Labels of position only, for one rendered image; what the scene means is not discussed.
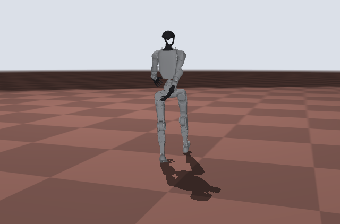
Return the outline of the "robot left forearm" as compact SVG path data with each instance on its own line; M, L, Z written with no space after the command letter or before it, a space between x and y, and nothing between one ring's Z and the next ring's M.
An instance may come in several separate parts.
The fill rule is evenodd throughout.
M154 80L157 79L157 72L152 72L152 67L151 67L151 78Z

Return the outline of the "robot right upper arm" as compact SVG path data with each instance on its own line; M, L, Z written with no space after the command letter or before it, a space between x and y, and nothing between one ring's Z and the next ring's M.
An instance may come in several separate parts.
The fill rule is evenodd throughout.
M175 74L178 72L179 69L181 69L181 67L184 64L184 60L186 58L186 53L182 50L177 50L177 64L176 64L176 69L175 69Z

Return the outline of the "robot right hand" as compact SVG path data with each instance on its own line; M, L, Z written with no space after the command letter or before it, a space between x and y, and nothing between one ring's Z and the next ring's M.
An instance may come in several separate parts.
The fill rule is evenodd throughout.
M169 98L170 96L171 96L171 94L172 93L174 93L174 89L175 89L175 86L174 85L172 85L170 88L169 88L169 92L168 92L168 94L166 95L166 96L162 96L161 97L161 101L165 101L167 98Z

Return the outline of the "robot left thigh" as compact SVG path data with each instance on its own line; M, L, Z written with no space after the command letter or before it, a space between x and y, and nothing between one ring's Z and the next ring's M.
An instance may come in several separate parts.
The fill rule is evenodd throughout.
M166 129L165 123L165 101L161 101L161 97L164 96L164 91L158 91L155 93L155 105L157 112L157 119L159 123L159 130L163 131ZM163 98L163 97L162 97Z

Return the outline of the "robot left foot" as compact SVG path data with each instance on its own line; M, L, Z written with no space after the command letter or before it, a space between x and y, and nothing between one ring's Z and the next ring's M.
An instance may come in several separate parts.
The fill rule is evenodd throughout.
M160 161L160 163L162 163L162 162L168 162L167 159L166 159L166 157L165 157L163 154L160 155L159 161Z

